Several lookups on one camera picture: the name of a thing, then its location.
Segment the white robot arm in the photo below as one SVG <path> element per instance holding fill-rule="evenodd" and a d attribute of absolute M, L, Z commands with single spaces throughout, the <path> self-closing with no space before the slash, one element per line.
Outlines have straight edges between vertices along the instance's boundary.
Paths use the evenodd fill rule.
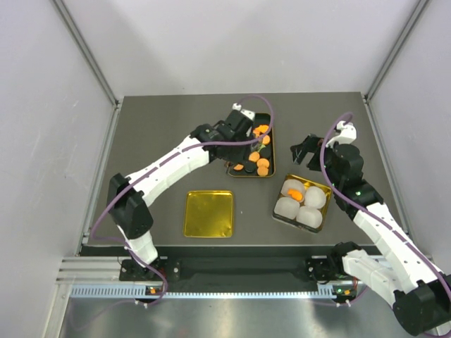
<path fill-rule="evenodd" d="M 150 234 L 153 219 L 148 208 L 172 184 L 217 158 L 244 163 L 252 150 L 250 145 L 208 144 L 253 140 L 251 131 L 254 119 L 254 112 L 234 104 L 226 120 L 214 126 L 200 125 L 172 151 L 146 168 L 126 177 L 116 174 L 111 178 L 108 204 L 130 185 L 129 182 L 139 181 L 115 203 L 110 214 L 125 237 L 129 250 L 141 260 L 138 261 L 141 266 L 144 267 L 143 263 L 150 264 L 158 256 Z M 157 170 L 163 165 L 164 170 Z"/>
<path fill-rule="evenodd" d="M 417 256 L 418 248 L 396 223 L 381 195 L 363 179 L 363 158 L 358 148 L 351 144 L 357 138 L 355 127 L 340 121 L 335 131 L 338 135 L 331 138 L 325 147 L 323 170 L 333 186 L 361 208 L 354 207 L 337 194 L 335 201 L 365 231 L 391 268 L 372 259 L 355 243 L 340 243 L 328 255 L 326 270 L 329 274 L 326 279 L 343 275 L 358 278 L 387 301 L 401 326 L 412 335 L 450 321 L 450 300 L 436 274 L 441 275 L 448 286 L 451 276 L 444 275 L 430 262 L 426 265 Z M 305 155 L 312 152 L 314 155 L 307 167 L 321 171 L 322 144 L 322 138 L 309 135 L 301 144 L 290 148 L 293 161 L 300 164 Z M 312 277 L 317 279 L 314 269 L 310 269 Z"/>

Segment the white dumpling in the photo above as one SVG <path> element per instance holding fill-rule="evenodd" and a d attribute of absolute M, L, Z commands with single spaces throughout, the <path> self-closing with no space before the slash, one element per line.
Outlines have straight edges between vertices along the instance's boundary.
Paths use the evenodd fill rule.
<path fill-rule="evenodd" d="M 282 190 L 280 191 L 280 193 L 283 196 L 290 197 L 290 195 L 288 195 L 288 190 L 289 189 L 297 190 L 297 191 L 299 191 L 302 194 L 302 196 L 305 196 L 304 183 L 302 183 L 302 182 L 300 182 L 298 180 L 286 180 L 286 181 L 284 181 L 283 186 L 282 186 Z"/>
<path fill-rule="evenodd" d="M 296 221 L 316 229 L 323 222 L 323 216 L 318 209 L 309 206 L 301 206 L 297 213 Z"/>
<path fill-rule="evenodd" d="M 299 211 L 300 204 L 290 197 L 280 197 L 274 207 L 274 213 L 294 220 Z"/>
<path fill-rule="evenodd" d="M 310 187 L 305 193 L 305 206 L 321 209 L 326 204 L 326 194 L 318 187 Z"/>

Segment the food tray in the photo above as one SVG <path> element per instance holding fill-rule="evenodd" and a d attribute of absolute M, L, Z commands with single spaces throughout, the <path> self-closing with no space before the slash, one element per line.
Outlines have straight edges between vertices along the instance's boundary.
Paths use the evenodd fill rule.
<path fill-rule="evenodd" d="M 186 196 L 183 234 L 186 237 L 230 237 L 233 233 L 233 193 L 198 190 Z"/>
<path fill-rule="evenodd" d="M 271 116 L 267 113 L 256 113 L 255 114 L 255 121 L 254 121 L 254 128 L 260 126 L 260 125 L 269 125 L 269 121 L 271 120 Z M 275 147 L 274 147 L 274 127 L 269 132 L 269 137 L 271 138 L 271 141 L 267 145 L 269 149 L 271 150 L 271 157 L 268 158 L 270 166 L 269 166 L 269 172 L 267 176 L 258 176 L 257 172 L 255 171 L 252 174 L 246 173 L 245 170 L 236 171 L 233 169 L 232 166 L 229 166 L 227 168 L 227 173 L 230 176 L 233 177 L 259 177 L 259 178 L 267 178 L 274 175 L 276 172 L 276 156 L 275 156 Z"/>
<path fill-rule="evenodd" d="M 311 180 L 307 180 L 305 178 L 302 178 L 302 177 L 299 177 L 299 176 L 296 176 L 296 175 L 291 175 L 291 174 L 288 174 L 288 175 L 285 176 L 285 179 L 283 180 L 283 183 L 285 183 L 286 180 L 298 180 L 298 181 L 300 181 L 300 182 L 302 182 L 304 184 L 306 189 L 308 189 L 310 187 L 318 187 L 319 189 L 323 190 L 324 194 L 326 194 L 326 204 L 323 206 L 323 208 L 319 209 L 320 212 L 321 212 L 321 215 L 323 216 L 323 222 L 321 223 L 321 225 L 319 227 L 317 227 L 315 229 L 315 228 L 309 227 L 308 225 L 305 225 L 303 223 L 297 222 L 295 219 L 291 220 L 289 218 L 286 218 L 286 217 L 283 217 L 281 215 L 278 215 L 278 214 L 274 213 L 274 209 L 273 209 L 273 218 L 276 219 L 276 220 L 282 221 L 284 223 L 287 223 L 289 225 L 293 225 L 295 227 L 298 227 L 300 229 L 308 230 L 310 232 L 315 232 L 315 233 L 320 232 L 323 229 L 324 222 L 326 221 L 327 209 L 329 207 L 330 198 L 332 197 L 332 189 L 330 187 L 325 186 L 325 185 L 313 182 Z M 282 187 L 280 187 L 280 191 L 279 191 L 279 195 L 278 195 L 277 201 L 279 200 L 280 197 L 283 197 L 283 195 L 281 193 L 282 192 Z"/>

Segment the wire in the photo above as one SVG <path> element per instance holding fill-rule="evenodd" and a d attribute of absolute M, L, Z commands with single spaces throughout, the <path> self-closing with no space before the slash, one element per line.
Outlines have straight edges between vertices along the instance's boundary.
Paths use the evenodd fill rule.
<path fill-rule="evenodd" d="M 346 203 L 350 204 L 351 206 L 355 207 L 357 210 L 362 211 L 363 213 L 371 216 L 373 219 L 377 220 L 380 224 L 382 224 L 384 227 L 388 228 L 390 231 L 393 230 L 393 228 L 384 220 L 382 220 L 381 218 L 379 218 L 377 215 L 374 215 L 372 212 L 368 211 L 366 208 L 364 208 L 363 206 L 360 206 L 359 204 L 355 203 L 354 201 L 352 201 L 351 199 L 348 199 L 344 194 L 342 194 L 340 191 L 338 191 L 337 188 L 334 187 L 334 185 L 332 184 L 332 182 L 329 180 L 329 177 L 327 175 L 326 172 L 326 167 L 324 166 L 324 152 L 326 150 L 326 145 L 328 140 L 330 139 L 330 136 L 332 135 L 332 132 L 335 129 L 335 126 L 342 120 L 345 120 L 345 124 L 349 123 L 349 121 L 351 121 L 352 117 L 354 115 L 351 112 L 347 112 L 344 113 L 343 115 L 341 115 L 334 123 L 333 125 L 330 127 L 329 131 L 327 132 L 326 136 L 324 137 L 324 141 L 323 144 L 321 145 L 321 151 L 320 151 L 320 155 L 319 155 L 319 161 L 321 164 L 321 172 L 323 173 L 324 179 L 326 180 L 328 186 L 332 189 L 333 193 L 340 197 L 343 201 L 345 201 Z M 437 271 L 437 269 L 434 267 L 434 265 L 427 259 L 427 257 L 425 257 L 417 248 L 415 248 L 413 245 L 411 245 L 409 242 L 406 243 L 407 247 L 415 254 L 417 255 L 424 264 L 426 264 L 426 266 L 432 271 L 432 273 L 437 277 L 437 279 L 439 280 L 439 282 L 441 283 L 441 285 L 443 286 L 443 289 L 445 290 L 448 298 L 451 301 L 451 289 L 448 286 L 447 282 L 445 281 L 445 279 L 443 278 L 443 276 Z M 444 335 L 440 335 L 440 336 L 435 336 L 433 334 L 428 334 L 425 333 L 426 336 L 428 337 L 439 337 L 439 338 L 448 338 L 451 337 L 451 330 L 444 334 Z"/>
<path fill-rule="evenodd" d="M 109 240 L 109 241 L 114 241 L 114 242 L 118 242 L 118 243 L 124 244 L 126 246 L 126 248 L 128 249 L 128 251 L 130 252 L 130 255 L 138 263 L 141 263 L 143 266 L 145 266 L 146 268 L 148 268 L 149 270 L 151 270 L 153 273 L 155 273 L 157 276 L 159 276 L 161 278 L 161 280 L 163 282 L 163 289 L 159 293 L 159 297 L 155 301 L 150 303 L 149 305 L 153 306 L 153 305 L 157 304 L 158 302 L 160 302 L 162 300 L 162 298 L 164 297 L 164 295 L 166 294 L 166 292 L 168 291 L 168 281 L 166 280 L 166 278 L 157 269 L 153 268 L 149 264 L 146 264 L 144 261 L 142 261 L 141 258 L 139 258 L 136 255 L 136 253 L 134 253 L 133 250 L 128 246 L 128 243 L 124 239 L 121 239 L 120 237 L 98 237 L 98 236 L 96 236 L 97 229 L 99 228 L 101 222 L 104 220 L 104 218 L 109 213 L 109 211 L 119 201 L 119 199 L 121 199 L 125 194 L 127 194 L 127 192 L 129 192 L 136 184 L 138 184 L 141 181 L 143 181 L 146 178 L 148 178 L 152 173 L 156 172 L 163 165 L 165 165 L 168 162 L 172 161 L 174 158 L 179 156 L 181 153 L 185 153 L 186 151 L 189 151 L 191 149 L 197 148 L 199 146 L 245 146 L 245 145 L 249 145 L 249 144 L 260 142 L 266 135 L 269 134 L 269 132 L 273 128 L 273 125 L 274 125 L 274 110 L 273 110 L 272 105 L 269 103 L 269 101 L 264 96 L 258 95 L 258 94 L 249 94 L 249 95 L 245 96 L 244 98 L 242 98 L 241 100 L 239 100 L 238 103 L 242 104 L 243 102 L 245 102 L 245 101 L 247 101 L 249 99 L 259 99 L 259 100 L 263 101 L 266 104 L 266 106 L 268 107 L 268 110 L 269 110 L 269 113 L 270 113 L 270 120 L 269 120 L 268 130 L 265 133 L 260 135 L 260 137 L 257 137 L 256 139 L 252 139 L 252 140 L 249 140 L 249 141 L 241 141 L 241 142 L 204 142 L 204 143 L 195 144 L 195 145 L 192 145 L 192 146 L 187 146 L 186 148 L 182 149 L 181 152 L 174 153 L 172 156 L 168 157 L 166 160 L 160 162 L 159 166 L 153 167 L 152 169 L 147 171 L 145 174 L 143 174 L 142 176 L 137 178 L 135 181 L 131 182 L 124 190 L 122 190 L 108 204 L 108 206 L 106 206 L 105 210 L 102 211 L 101 215 L 96 220 L 94 226 L 91 229 L 91 235 L 90 235 L 91 239 L 101 240 L 101 241 Z M 92 322 L 94 322 L 99 316 L 103 315 L 109 309 L 113 308 L 116 305 L 119 305 L 119 304 L 122 304 L 122 303 L 129 303 L 129 302 L 130 302 L 130 300 L 128 300 L 128 299 L 124 300 L 123 299 L 123 300 L 118 301 L 118 302 L 116 302 L 114 304 L 111 304 L 110 306 L 108 306 L 104 310 L 100 311 L 100 313 L 96 314 L 91 320 L 89 320 L 89 322 L 87 324 L 83 325 L 82 327 L 74 326 L 72 316 L 70 317 L 70 323 L 71 323 L 71 325 L 72 325 L 72 327 L 74 328 L 75 331 L 81 331 L 81 330 L 85 329 L 86 327 L 88 327 L 89 325 L 91 325 Z"/>

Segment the white wall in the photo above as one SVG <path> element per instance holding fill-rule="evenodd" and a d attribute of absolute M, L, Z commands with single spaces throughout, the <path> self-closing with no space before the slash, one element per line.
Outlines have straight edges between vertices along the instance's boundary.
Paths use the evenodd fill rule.
<path fill-rule="evenodd" d="M 49 0 L 0 13 L 0 337 L 36 338 L 112 106 Z"/>
<path fill-rule="evenodd" d="M 416 0 L 65 0 L 116 96 L 366 92 Z"/>
<path fill-rule="evenodd" d="M 431 1 L 373 107 L 418 243 L 451 273 L 451 1 Z"/>

